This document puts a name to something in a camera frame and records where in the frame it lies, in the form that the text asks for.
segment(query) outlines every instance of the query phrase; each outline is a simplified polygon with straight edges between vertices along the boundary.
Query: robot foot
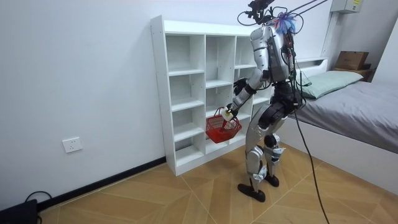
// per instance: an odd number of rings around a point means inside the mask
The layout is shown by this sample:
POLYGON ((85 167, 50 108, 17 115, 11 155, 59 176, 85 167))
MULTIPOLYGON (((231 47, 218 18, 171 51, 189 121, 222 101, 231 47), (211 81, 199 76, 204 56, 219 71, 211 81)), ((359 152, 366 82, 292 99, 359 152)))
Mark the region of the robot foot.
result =
POLYGON ((279 179, 275 175, 271 177, 271 175, 267 173, 264 180, 268 181, 268 183, 271 184, 273 187, 279 187, 279 179))
POLYGON ((264 192, 262 192, 261 190, 259 190, 258 192, 255 192, 252 186, 238 184, 238 190, 240 192, 242 192, 244 195, 252 197, 259 202, 266 201, 266 195, 264 194, 264 192))

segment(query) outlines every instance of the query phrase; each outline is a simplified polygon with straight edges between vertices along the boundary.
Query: black baseboard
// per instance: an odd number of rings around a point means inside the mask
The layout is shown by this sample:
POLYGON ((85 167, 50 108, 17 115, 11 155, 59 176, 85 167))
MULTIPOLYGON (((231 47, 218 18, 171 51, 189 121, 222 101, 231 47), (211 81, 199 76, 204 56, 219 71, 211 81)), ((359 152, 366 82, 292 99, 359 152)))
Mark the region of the black baseboard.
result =
POLYGON ((42 210, 50 208, 50 207, 52 207, 54 205, 58 205, 59 203, 66 202, 67 200, 73 199, 75 197, 79 197, 79 196, 81 196, 83 194, 87 194, 88 192, 91 192, 93 190, 100 189, 100 188, 105 187, 105 186, 107 186, 109 184, 115 183, 115 182, 117 182, 119 180, 123 180, 125 178, 128 178, 128 177, 130 177, 132 175, 138 174, 138 173, 140 173, 142 171, 145 171, 145 170, 150 169, 152 167, 155 167, 157 165, 161 165, 161 164, 163 164, 165 162, 166 162, 166 157, 162 157, 162 158, 156 159, 154 161, 145 163, 145 164, 143 164, 141 166, 137 166, 135 168, 126 170, 126 171, 121 172, 119 174, 116 174, 116 175, 113 175, 111 177, 105 178, 103 180, 99 180, 99 181, 97 181, 95 183, 86 185, 84 187, 80 187, 79 189, 72 190, 71 192, 67 192, 65 194, 61 194, 61 195, 56 196, 54 198, 51 198, 51 199, 45 200, 43 202, 40 202, 40 203, 37 204, 37 209, 38 209, 39 212, 41 212, 42 210))

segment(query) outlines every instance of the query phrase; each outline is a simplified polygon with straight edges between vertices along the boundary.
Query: humanoid robot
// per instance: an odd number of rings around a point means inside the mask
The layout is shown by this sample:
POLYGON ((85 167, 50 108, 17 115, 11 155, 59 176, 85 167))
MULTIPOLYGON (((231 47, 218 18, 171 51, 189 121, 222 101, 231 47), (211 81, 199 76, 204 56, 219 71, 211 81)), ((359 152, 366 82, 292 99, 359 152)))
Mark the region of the humanoid robot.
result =
POLYGON ((249 4, 252 11, 245 12, 249 17, 253 17, 257 24, 262 25, 251 33, 257 68, 250 78, 242 78, 235 82, 236 96, 224 111, 228 120, 228 116, 236 116, 240 107, 257 91, 271 85, 274 87, 271 105, 264 105, 254 115, 246 135, 246 169, 250 185, 238 185, 240 192, 260 202, 266 200, 264 192, 259 188, 262 180, 265 179, 274 187, 279 186, 275 166, 279 163, 284 148, 279 146, 279 137, 275 132, 283 125, 287 116, 302 105, 302 98, 299 91, 296 91, 295 83, 295 33, 277 32, 273 22, 275 17, 264 15, 264 11, 273 1, 255 0, 249 4), (264 138, 264 148, 257 145, 261 138, 264 138), (263 155, 266 158, 266 166, 262 163, 263 155))

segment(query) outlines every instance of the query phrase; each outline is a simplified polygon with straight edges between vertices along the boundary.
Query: electrical box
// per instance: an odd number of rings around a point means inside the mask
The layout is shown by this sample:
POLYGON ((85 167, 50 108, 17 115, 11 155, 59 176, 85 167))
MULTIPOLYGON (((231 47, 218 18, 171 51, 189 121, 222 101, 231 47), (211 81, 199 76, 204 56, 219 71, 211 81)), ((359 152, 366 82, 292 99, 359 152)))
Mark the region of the electrical box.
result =
POLYGON ((342 14, 349 14, 360 12, 364 0, 333 0, 331 4, 331 12, 340 12, 342 14))

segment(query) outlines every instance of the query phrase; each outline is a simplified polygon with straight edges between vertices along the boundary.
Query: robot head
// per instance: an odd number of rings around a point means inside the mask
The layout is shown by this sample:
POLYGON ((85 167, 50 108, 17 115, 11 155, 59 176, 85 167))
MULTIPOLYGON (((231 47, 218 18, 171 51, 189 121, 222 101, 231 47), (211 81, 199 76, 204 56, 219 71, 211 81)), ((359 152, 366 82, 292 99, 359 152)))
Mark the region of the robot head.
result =
POLYGON ((251 11, 246 11, 248 18, 253 18, 257 24, 263 24, 272 19, 272 16, 264 16, 264 11, 268 8, 269 4, 275 0, 254 0, 250 2, 249 7, 251 11))

